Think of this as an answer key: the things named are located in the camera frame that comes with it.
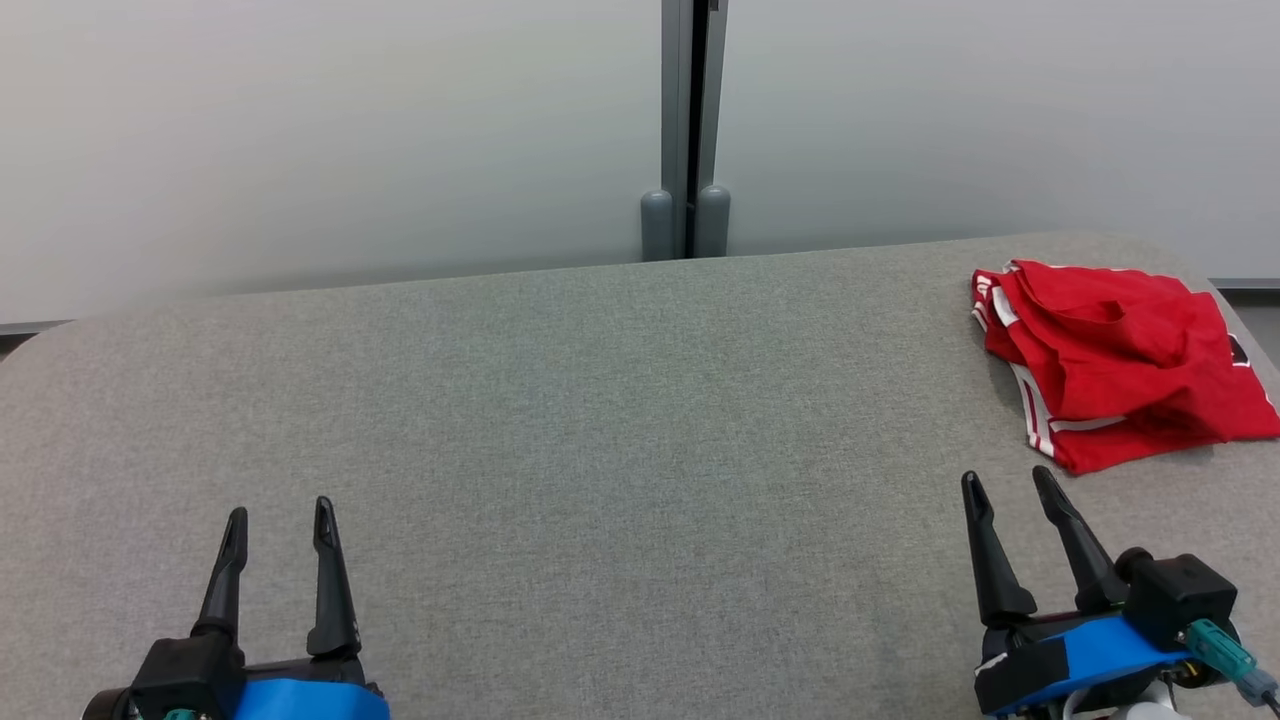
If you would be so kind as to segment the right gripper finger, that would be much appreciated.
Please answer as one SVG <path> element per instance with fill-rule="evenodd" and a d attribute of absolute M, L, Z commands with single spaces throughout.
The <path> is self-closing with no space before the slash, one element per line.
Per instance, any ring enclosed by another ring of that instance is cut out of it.
<path fill-rule="evenodd" d="M 995 528 L 995 510 L 975 471 L 963 474 L 961 491 L 980 623 L 988 629 L 1023 623 L 1038 606 L 1012 570 Z"/>
<path fill-rule="evenodd" d="M 1110 612 L 1124 605 L 1129 585 L 1093 530 L 1066 496 L 1055 474 L 1042 465 L 1032 479 L 1046 518 L 1056 528 L 1076 584 L 1074 605 L 1080 614 Z"/>

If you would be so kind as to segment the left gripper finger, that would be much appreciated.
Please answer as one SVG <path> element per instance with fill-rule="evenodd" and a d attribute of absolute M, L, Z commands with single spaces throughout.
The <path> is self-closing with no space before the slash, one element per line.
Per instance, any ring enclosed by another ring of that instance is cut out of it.
<path fill-rule="evenodd" d="M 218 546 L 192 637 L 216 634 L 229 642 L 238 641 L 241 575 L 248 559 L 248 529 L 247 509 L 233 509 Z"/>
<path fill-rule="evenodd" d="M 317 555 L 315 624 L 308 632 L 306 651 L 311 659 L 355 659 L 364 646 L 335 509 L 326 496 L 319 496 L 315 503 L 314 548 Z"/>

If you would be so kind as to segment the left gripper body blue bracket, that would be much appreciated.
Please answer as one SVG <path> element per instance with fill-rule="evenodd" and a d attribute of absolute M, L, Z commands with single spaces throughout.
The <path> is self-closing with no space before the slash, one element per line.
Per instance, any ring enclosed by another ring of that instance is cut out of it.
<path fill-rule="evenodd" d="M 310 662 L 306 659 L 260 664 L 246 670 L 247 683 L 234 720 L 392 720 L 376 684 L 365 680 L 357 659 Z M 142 720 L 131 688 L 100 691 L 82 720 Z M 209 720 L 172 711 L 164 720 Z"/>

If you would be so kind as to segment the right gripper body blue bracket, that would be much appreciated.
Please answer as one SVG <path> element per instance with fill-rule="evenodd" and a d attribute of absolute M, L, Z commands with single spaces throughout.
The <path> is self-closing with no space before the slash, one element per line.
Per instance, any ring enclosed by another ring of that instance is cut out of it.
<path fill-rule="evenodd" d="M 1242 682 L 1242 644 L 1210 620 L 1180 634 L 1184 647 L 1162 652 L 1142 638 L 1120 612 L 1032 616 L 986 628 L 984 661 L 975 669 L 980 711 L 1006 717 L 1047 708 L 1080 691 L 1087 708 L 1134 700 L 1142 680 L 1171 673 L 1192 688 Z"/>

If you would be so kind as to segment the red white-sleeved jersey shirt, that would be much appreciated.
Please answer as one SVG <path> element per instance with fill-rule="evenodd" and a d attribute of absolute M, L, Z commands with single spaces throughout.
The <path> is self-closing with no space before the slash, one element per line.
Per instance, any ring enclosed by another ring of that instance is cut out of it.
<path fill-rule="evenodd" d="M 1176 409 L 1171 398 L 1121 416 L 1065 419 L 1051 413 L 1044 386 L 1007 332 L 987 331 L 986 346 L 1014 374 L 1027 443 L 1069 473 L 1082 475 L 1208 445 L 1280 439 L 1280 411 L 1266 395 L 1238 337 L 1233 333 L 1226 337 L 1234 386 L 1220 391 L 1202 415 Z"/>

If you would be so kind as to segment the red white-striped shorts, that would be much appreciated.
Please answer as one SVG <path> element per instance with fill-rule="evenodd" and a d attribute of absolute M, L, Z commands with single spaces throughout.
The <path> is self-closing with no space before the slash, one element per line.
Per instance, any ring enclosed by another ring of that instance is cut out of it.
<path fill-rule="evenodd" d="M 980 297 L 1070 421 L 1164 406 L 1221 434 L 1212 406 L 1236 389 L 1219 305 L 1169 275 L 1027 259 L 980 274 Z"/>

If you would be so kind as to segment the grey partition post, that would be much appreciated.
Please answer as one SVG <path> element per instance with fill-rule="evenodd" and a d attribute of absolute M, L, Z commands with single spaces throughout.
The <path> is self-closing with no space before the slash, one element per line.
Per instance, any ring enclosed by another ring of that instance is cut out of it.
<path fill-rule="evenodd" d="M 730 0 L 660 0 L 660 187 L 640 200 L 645 263 L 723 258 L 730 191 L 716 179 Z"/>

